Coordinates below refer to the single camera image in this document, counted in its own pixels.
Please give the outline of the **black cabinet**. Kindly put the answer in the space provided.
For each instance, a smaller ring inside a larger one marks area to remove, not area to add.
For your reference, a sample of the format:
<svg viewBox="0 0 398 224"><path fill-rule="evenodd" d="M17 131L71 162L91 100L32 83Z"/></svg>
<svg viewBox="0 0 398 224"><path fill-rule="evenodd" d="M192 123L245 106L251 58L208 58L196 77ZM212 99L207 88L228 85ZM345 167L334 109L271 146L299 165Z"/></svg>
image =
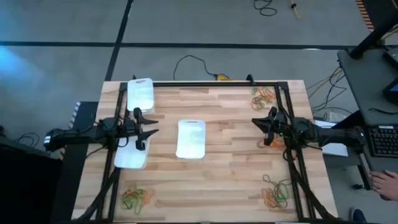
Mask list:
<svg viewBox="0 0 398 224"><path fill-rule="evenodd" d="M49 224L60 159L0 136L0 224Z"/></svg>

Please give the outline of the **blue-screen tablet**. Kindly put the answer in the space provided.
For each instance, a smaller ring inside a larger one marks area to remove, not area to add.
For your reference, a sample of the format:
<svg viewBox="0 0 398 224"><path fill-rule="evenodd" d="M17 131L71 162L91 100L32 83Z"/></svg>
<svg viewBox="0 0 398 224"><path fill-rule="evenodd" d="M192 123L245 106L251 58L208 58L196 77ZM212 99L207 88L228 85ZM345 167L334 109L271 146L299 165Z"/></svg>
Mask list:
<svg viewBox="0 0 398 224"><path fill-rule="evenodd" d="M398 106L398 78L388 84L382 94L387 101Z"/></svg>

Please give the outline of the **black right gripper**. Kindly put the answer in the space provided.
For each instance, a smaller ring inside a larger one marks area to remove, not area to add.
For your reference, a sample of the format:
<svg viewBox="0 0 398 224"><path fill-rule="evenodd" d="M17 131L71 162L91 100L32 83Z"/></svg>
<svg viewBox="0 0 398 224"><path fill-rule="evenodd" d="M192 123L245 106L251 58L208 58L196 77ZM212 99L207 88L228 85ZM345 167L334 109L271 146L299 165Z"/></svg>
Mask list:
<svg viewBox="0 0 398 224"><path fill-rule="evenodd" d="M267 117L251 119L252 123L264 133L263 143L265 146L271 145L274 140L274 133L285 138L294 138L293 127L287 122L286 117L276 114L277 108L273 106L269 110Z"/></svg>

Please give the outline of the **rubber band pile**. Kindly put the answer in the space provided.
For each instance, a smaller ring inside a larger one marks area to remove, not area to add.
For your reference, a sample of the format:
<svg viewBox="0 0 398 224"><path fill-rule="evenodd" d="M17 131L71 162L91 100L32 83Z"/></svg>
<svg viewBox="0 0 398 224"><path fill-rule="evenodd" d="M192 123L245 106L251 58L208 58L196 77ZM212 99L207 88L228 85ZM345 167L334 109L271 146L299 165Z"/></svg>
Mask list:
<svg viewBox="0 0 398 224"><path fill-rule="evenodd" d="M144 195L144 199L145 199L145 203L146 203L145 205L147 205L150 202L151 198L154 195L154 190L153 189L141 189L141 188L137 187L136 184L131 184L128 187L128 189L130 189L130 190L135 190L135 189L141 190L143 192L143 195Z"/></svg>
<svg viewBox="0 0 398 224"><path fill-rule="evenodd" d="M130 190L127 189L121 198L121 208L123 210L133 210L132 201L135 198L144 197L143 192L141 190Z"/></svg>
<svg viewBox="0 0 398 224"><path fill-rule="evenodd" d="M278 206L274 191L271 188L262 188L261 193L265 206L268 208L276 208Z"/></svg>

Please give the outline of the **white plastic basket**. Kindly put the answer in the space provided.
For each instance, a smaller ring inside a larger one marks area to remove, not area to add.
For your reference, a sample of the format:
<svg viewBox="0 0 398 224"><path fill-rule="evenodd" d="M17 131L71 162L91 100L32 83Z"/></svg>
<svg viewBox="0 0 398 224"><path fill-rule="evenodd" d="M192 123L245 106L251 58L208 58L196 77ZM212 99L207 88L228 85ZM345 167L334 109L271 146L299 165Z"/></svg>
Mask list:
<svg viewBox="0 0 398 224"><path fill-rule="evenodd" d="M150 78L130 80L127 83L127 109L140 108L142 114L155 113L154 85Z"/></svg>
<svg viewBox="0 0 398 224"><path fill-rule="evenodd" d="M149 155L150 139L144 140L145 149L136 149L137 136L119 139L118 148L114 158L114 166L123 169L144 169Z"/></svg>
<svg viewBox="0 0 398 224"><path fill-rule="evenodd" d="M197 119L178 122L176 156L181 159L201 159L205 156L206 123Z"/></svg>

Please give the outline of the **black diagonal pole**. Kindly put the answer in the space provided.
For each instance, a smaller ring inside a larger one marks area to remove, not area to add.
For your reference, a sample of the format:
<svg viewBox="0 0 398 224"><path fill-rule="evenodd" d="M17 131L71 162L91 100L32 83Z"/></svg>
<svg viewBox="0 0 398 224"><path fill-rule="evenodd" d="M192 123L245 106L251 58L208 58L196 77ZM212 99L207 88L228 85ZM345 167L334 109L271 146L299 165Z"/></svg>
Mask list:
<svg viewBox="0 0 398 224"><path fill-rule="evenodd" d="M386 34L391 28L398 24L398 11L393 13L385 22L374 29L359 45L357 45L349 56L353 59L359 59L363 53L370 49L381 37Z"/></svg>

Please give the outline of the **person's foot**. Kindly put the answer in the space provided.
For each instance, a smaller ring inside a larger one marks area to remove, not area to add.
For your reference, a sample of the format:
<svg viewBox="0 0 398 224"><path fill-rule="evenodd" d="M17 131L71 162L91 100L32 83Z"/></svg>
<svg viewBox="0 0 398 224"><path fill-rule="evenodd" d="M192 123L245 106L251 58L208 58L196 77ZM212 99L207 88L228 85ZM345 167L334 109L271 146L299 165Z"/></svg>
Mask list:
<svg viewBox="0 0 398 224"><path fill-rule="evenodd" d="M364 213L362 210L358 208L354 208L351 211L351 219L353 222L361 222L361 223L366 223L366 217L364 216Z"/></svg>

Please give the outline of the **dark desk leg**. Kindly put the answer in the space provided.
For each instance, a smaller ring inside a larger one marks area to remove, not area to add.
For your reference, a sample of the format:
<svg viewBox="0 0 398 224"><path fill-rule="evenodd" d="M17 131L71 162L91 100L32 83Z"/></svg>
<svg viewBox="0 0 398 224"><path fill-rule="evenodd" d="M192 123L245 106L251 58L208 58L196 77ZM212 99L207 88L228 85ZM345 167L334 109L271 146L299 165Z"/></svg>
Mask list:
<svg viewBox="0 0 398 224"><path fill-rule="evenodd" d="M365 127L365 125L366 123L363 119L362 113L360 112L360 110L357 110L356 112L345 118L344 120L340 121L339 123L336 123L331 128L332 129L349 129L355 127L363 128Z"/></svg>

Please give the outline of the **grey desk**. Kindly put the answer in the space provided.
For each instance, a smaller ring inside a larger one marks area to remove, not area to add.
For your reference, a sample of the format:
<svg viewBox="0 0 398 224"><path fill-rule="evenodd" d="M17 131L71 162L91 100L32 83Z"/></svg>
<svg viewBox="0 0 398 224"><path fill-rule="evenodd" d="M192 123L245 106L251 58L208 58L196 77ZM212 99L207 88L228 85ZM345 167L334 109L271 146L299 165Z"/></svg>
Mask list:
<svg viewBox="0 0 398 224"><path fill-rule="evenodd" d="M372 156L366 135L367 127L398 126L398 106L387 101L382 94L383 89L398 78L398 70L383 58L385 52L377 49L368 50L359 59L351 58L347 50L337 53L339 65L366 123L365 127L358 127L367 143L364 150L365 158L359 161L366 162L368 170L364 167L359 170L368 189L372 189L369 177L371 171L389 170L398 173L398 158Z"/></svg>

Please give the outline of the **black desk device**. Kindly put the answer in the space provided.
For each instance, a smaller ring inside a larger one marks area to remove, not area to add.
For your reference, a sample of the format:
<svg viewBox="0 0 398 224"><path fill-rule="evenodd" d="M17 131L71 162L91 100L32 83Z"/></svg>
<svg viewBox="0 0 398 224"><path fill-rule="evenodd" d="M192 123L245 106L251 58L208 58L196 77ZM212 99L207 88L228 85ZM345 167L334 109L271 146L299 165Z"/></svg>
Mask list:
<svg viewBox="0 0 398 224"><path fill-rule="evenodd" d="M383 54L383 58L389 65L398 70L398 47L386 51Z"/></svg>

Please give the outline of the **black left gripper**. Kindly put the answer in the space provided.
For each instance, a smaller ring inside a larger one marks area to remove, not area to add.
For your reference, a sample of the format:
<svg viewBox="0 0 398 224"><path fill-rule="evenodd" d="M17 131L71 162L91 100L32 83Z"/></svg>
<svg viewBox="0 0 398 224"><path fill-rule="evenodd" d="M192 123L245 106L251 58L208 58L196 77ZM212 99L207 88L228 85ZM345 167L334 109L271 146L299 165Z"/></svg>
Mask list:
<svg viewBox="0 0 398 224"><path fill-rule="evenodd" d="M139 151L144 151L146 149L146 144L144 141L148 140L150 136L158 132L158 129L153 129L150 131L141 131L140 125L150 125L156 124L158 121L149 120L143 117L142 111L140 108L134 108L133 110L134 119L127 117L123 120L123 123L120 127L119 137L120 138L129 138L136 136L136 149Z"/></svg>

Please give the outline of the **black keyboard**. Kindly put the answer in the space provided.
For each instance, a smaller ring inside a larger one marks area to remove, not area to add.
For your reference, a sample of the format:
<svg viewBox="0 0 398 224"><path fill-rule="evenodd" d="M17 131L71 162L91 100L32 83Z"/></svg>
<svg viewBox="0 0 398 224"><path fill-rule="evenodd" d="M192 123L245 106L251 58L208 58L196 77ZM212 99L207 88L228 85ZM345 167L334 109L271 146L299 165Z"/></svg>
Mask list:
<svg viewBox="0 0 398 224"><path fill-rule="evenodd" d="M372 156L398 158L398 126L367 127L366 135Z"/></svg>

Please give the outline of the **white paper sheet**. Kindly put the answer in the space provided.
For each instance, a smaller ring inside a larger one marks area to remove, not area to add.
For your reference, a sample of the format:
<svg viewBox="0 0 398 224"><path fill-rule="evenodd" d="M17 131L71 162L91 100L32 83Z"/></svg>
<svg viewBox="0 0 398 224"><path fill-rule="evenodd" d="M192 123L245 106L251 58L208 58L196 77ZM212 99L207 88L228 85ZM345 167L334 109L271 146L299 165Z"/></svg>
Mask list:
<svg viewBox="0 0 398 224"><path fill-rule="evenodd" d="M319 120L315 120L315 124L321 128L332 128L336 125L336 123ZM322 147L322 152L325 155L348 157L347 147L341 143L329 143Z"/></svg>

